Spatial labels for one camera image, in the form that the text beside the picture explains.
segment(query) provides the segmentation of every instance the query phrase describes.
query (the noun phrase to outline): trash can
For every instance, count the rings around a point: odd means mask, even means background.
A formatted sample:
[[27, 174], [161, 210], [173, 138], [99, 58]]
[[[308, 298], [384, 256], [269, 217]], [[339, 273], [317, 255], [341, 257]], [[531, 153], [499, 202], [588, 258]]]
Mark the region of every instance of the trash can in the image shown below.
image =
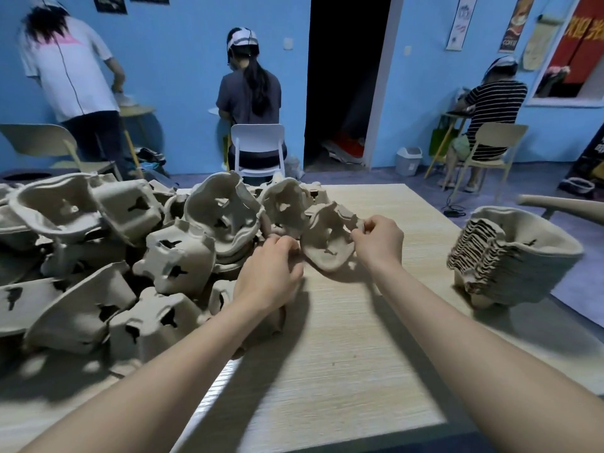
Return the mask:
[[419, 148], [401, 148], [396, 153], [396, 173], [401, 176], [413, 176], [422, 161], [422, 150]]

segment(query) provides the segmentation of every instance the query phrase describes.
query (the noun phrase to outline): dark doorway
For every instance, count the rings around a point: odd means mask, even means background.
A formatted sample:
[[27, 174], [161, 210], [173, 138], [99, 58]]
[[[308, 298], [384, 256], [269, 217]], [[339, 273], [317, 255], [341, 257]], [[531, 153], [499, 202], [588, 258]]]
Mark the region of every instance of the dark doorway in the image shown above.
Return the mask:
[[312, 0], [305, 133], [309, 171], [349, 169], [329, 159], [321, 143], [366, 136], [389, 9], [390, 0]]

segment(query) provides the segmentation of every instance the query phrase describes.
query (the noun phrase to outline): wooden table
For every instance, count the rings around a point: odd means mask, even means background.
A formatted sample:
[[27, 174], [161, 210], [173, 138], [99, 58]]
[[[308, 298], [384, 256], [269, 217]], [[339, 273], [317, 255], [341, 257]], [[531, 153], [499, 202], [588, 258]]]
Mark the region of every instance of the wooden table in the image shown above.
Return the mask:
[[[328, 186], [362, 217], [381, 213], [405, 230], [404, 266], [467, 315], [445, 266], [459, 228], [402, 184]], [[482, 312], [478, 319], [592, 392], [604, 394], [604, 345], [551, 301]], [[115, 381], [59, 400], [83, 364], [55, 361], [49, 404], [34, 383], [0, 382], [0, 452], [15, 452]], [[87, 379], [95, 381], [87, 374]], [[336, 445], [365, 451], [472, 431], [460, 404], [354, 260], [325, 277], [306, 268], [282, 336], [231, 361], [200, 403], [178, 451], [277, 452]]]
[[[140, 116], [144, 116], [145, 114], [150, 114], [155, 112], [155, 107], [149, 105], [134, 105], [134, 106], [120, 106], [120, 116], [122, 119], [124, 118], [134, 118], [136, 119], [139, 128], [141, 129], [141, 133], [147, 142], [147, 147], [151, 147], [149, 138], [147, 136], [147, 132], [141, 122]], [[132, 144], [132, 138], [130, 137], [130, 132], [126, 129], [126, 125], [122, 121], [121, 129], [124, 131], [124, 136], [126, 137], [126, 143], [128, 144], [128, 149], [130, 150], [130, 155], [132, 156], [132, 161], [134, 165], [137, 167], [137, 175], [140, 178], [143, 178], [143, 171], [141, 170], [140, 163], [138, 161], [137, 152], [134, 150], [134, 144]]]
[[428, 175], [430, 174], [430, 171], [432, 170], [432, 167], [434, 167], [434, 163], [436, 163], [436, 162], [444, 162], [445, 161], [446, 150], [444, 151], [443, 154], [441, 154], [441, 151], [445, 147], [445, 142], [449, 139], [449, 135], [451, 134], [451, 132], [455, 128], [455, 124], [457, 122], [457, 119], [461, 119], [461, 124], [459, 125], [459, 129], [458, 129], [458, 132], [461, 135], [461, 131], [463, 130], [463, 126], [466, 123], [466, 120], [468, 118], [471, 118], [472, 114], [443, 113], [443, 116], [450, 119], [449, 129], [447, 129], [447, 133], [446, 133], [445, 137], [443, 138], [442, 142], [440, 142], [439, 148], [436, 151], [436, 154], [434, 154], [434, 157], [432, 158], [432, 162], [430, 163], [430, 166], [428, 167], [428, 170], [426, 171], [426, 174], [423, 176], [424, 179], [426, 179], [428, 177]]

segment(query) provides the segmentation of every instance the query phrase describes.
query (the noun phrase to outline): person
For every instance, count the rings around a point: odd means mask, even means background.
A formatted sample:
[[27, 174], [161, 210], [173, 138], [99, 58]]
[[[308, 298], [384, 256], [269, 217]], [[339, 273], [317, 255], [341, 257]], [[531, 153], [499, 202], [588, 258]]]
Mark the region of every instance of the person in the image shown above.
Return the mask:
[[[277, 77], [258, 63], [260, 47], [256, 33], [248, 28], [233, 28], [226, 37], [228, 65], [232, 72], [222, 78], [216, 106], [219, 115], [232, 124], [278, 124], [281, 84]], [[283, 144], [283, 159], [288, 155]], [[228, 163], [235, 168], [235, 148], [229, 147]], [[277, 151], [241, 152], [239, 165], [260, 170], [279, 164]]]
[[[122, 155], [119, 107], [112, 94], [123, 91], [126, 76], [101, 37], [71, 17], [57, 0], [31, 0], [20, 35], [20, 54], [26, 76], [42, 87], [57, 121], [76, 139], [83, 159], [98, 162], [104, 155], [126, 175], [129, 167]], [[96, 55], [114, 74], [111, 88]]]
[[[447, 169], [456, 167], [457, 160], [466, 160], [476, 143], [476, 132], [485, 122], [504, 122], [513, 124], [520, 106], [527, 96], [528, 87], [525, 83], [516, 81], [518, 63], [511, 55], [506, 55], [495, 60], [484, 76], [483, 83], [472, 89], [465, 98], [461, 99], [453, 111], [467, 111], [475, 106], [472, 121], [465, 135], [451, 142], [446, 157]], [[474, 153], [474, 160], [492, 160], [501, 157], [507, 148], [492, 148], [479, 146]], [[480, 169], [472, 167], [470, 180], [465, 191], [478, 190], [478, 176]], [[447, 187], [455, 187], [455, 181], [449, 182]]]
[[[351, 237], [379, 291], [496, 449], [604, 451], [604, 402], [406, 272], [393, 220], [373, 216]], [[243, 339], [296, 289], [304, 273], [297, 251], [291, 237], [270, 236], [243, 265], [231, 304], [22, 452], [168, 453]]]

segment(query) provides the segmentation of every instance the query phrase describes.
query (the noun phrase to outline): white t-shirt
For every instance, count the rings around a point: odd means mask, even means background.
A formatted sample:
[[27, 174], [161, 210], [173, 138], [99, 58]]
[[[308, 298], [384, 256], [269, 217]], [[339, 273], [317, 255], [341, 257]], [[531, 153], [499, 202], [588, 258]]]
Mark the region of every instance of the white t-shirt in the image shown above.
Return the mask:
[[39, 77], [49, 105], [59, 122], [97, 111], [119, 111], [95, 54], [113, 57], [101, 37], [86, 23], [66, 17], [68, 32], [46, 42], [25, 32], [20, 52], [25, 75]]

